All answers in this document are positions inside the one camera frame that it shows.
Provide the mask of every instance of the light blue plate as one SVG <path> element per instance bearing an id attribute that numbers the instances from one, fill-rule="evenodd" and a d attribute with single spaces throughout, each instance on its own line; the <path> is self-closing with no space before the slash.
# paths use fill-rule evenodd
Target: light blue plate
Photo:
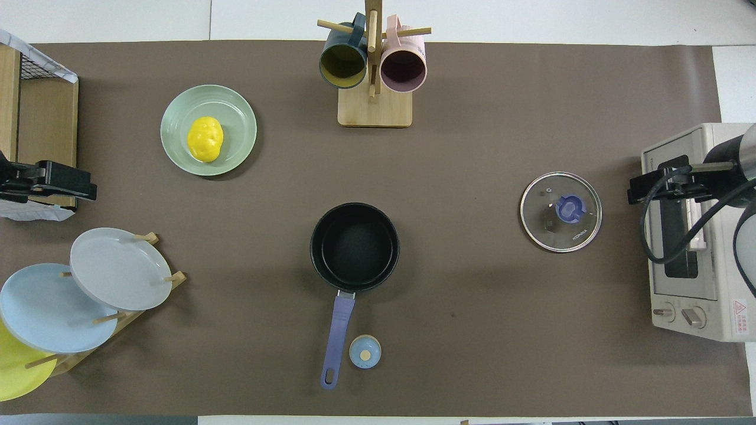
<path id="1" fill-rule="evenodd" d="M 218 159 L 209 163 L 189 153 L 187 134 L 192 123 L 212 116 L 223 128 L 223 145 Z M 198 85 L 176 96 L 160 122 L 160 140 L 168 158 L 178 168 L 196 175 L 218 175 L 239 166 L 252 152 L 257 138 L 257 121 L 252 107 L 238 93 L 222 85 Z"/>
<path id="2" fill-rule="evenodd" d="M 360 369 L 370 369 L 380 360 L 380 343 L 372 335 L 360 335 L 349 346 L 349 359 Z"/>
<path id="3" fill-rule="evenodd" d="M 74 353 L 99 347 L 117 320 L 92 321 L 117 313 L 85 294 L 62 264 L 35 264 L 16 271 L 0 290 L 0 317 L 22 343 L 44 352 Z"/>

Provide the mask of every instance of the black saucepan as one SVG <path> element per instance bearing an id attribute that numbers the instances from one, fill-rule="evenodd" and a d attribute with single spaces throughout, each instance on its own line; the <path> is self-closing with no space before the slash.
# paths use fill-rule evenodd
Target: black saucepan
<path id="1" fill-rule="evenodd" d="M 339 205 L 312 232 L 310 257 L 318 274 L 339 289 L 333 304 L 321 386 L 333 389 L 355 306 L 355 293 L 380 285 L 394 271 L 399 237 L 389 217 L 366 203 Z"/>

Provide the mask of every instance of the wooden peg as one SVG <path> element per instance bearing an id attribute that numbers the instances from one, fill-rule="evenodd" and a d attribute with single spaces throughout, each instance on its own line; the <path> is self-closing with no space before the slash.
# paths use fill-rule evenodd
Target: wooden peg
<path id="1" fill-rule="evenodd" d="M 171 276 L 168 276 L 165 278 L 166 282 L 172 282 L 173 285 L 171 287 L 171 290 L 174 290 L 178 285 L 184 283 L 184 281 L 187 280 L 187 276 L 182 271 L 177 271 Z"/>
<path id="2" fill-rule="evenodd" d="M 370 82 L 370 87 L 367 89 L 367 96 L 370 99 L 374 99 L 376 97 L 376 83 L 374 81 Z"/>
<path id="3" fill-rule="evenodd" d="M 44 363 L 47 363 L 48 361 L 53 361 L 57 359 L 57 354 L 49 355 L 44 358 L 40 358 L 39 360 L 32 361 L 30 363 L 26 363 L 24 367 L 26 369 L 31 369 L 35 366 L 43 365 Z"/>
<path id="4" fill-rule="evenodd" d="M 160 239 L 153 231 L 148 234 L 135 234 L 134 239 L 146 240 L 150 245 L 154 245 L 160 242 Z"/>
<path id="5" fill-rule="evenodd" d="M 327 20 L 318 19 L 318 26 L 322 26 L 323 28 L 328 29 L 335 29 L 336 31 L 341 31 L 342 33 L 352 34 L 352 28 L 350 26 L 342 25 L 340 23 L 333 23 L 328 22 Z"/>
<path id="6" fill-rule="evenodd" d="M 322 28 L 328 28 L 328 29 L 335 29 L 336 31 L 341 31 L 342 33 L 352 34 L 352 28 L 350 26 L 342 25 L 340 23 L 333 23 L 329 22 L 327 20 L 318 19 L 318 26 Z M 427 36 L 428 34 L 432 33 L 432 28 L 430 26 L 424 26 L 423 28 L 413 28 L 413 29 L 403 29 L 402 31 L 397 31 L 396 35 L 399 37 L 409 37 L 409 36 Z M 365 31 L 363 34 L 364 37 L 366 37 L 368 40 L 370 40 L 370 31 Z M 387 39 L 388 36 L 386 33 L 380 33 L 381 39 Z M 367 46 L 367 50 L 370 52 L 373 52 L 374 50 L 370 50 L 370 46 Z"/>
<path id="7" fill-rule="evenodd" d="M 397 31 L 396 35 L 399 37 L 427 36 L 431 32 L 430 26 L 425 26 L 423 28 L 403 29 L 402 31 Z M 381 34 L 381 37 L 385 39 L 386 33 Z"/>
<path id="8" fill-rule="evenodd" d="M 378 11 L 370 11 L 370 20 L 367 24 L 367 51 L 373 53 L 376 50 L 378 38 Z"/>
<path id="9" fill-rule="evenodd" d="M 124 318 L 127 315 L 128 315 L 128 313 L 126 313 L 126 312 L 117 312 L 114 315 L 109 315 L 109 316 L 105 316 L 103 318 L 95 319 L 95 320 L 92 321 L 92 324 L 100 324 L 100 323 L 104 323 L 106 321 L 111 321 L 111 320 L 115 320 L 115 319 Z"/>

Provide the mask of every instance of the pan handle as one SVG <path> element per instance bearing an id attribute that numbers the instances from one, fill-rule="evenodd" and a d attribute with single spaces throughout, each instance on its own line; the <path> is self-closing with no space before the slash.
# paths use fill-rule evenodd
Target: pan handle
<path id="1" fill-rule="evenodd" d="M 336 300 L 333 302 L 333 317 L 331 318 L 326 358 L 323 362 L 323 373 L 321 374 L 321 386 L 325 389 L 336 388 L 336 382 L 339 379 L 341 357 L 344 353 L 346 328 L 349 325 L 349 319 L 352 316 L 354 307 L 355 295 L 339 291 L 339 294 L 336 295 Z"/>

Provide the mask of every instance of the mug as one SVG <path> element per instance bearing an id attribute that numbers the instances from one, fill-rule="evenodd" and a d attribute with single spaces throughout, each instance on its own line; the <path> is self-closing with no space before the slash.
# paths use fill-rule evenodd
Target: mug
<path id="1" fill-rule="evenodd" d="M 362 82 L 367 73 L 367 40 L 364 37 L 365 15 L 357 13 L 352 34 L 332 29 L 321 53 L 320 68 L 323 79 L 336 88 L 351 88 Z"/>
<path id="2" fill-rule="evenodd" d="M 414 92 L 423 85 L 428 67 L 423 36 L 397 36 L 402 26 L 397 15 L 391 15 L 386 27 L 386 41 L 380 58 L 380 79 L 394 92 Z"/>

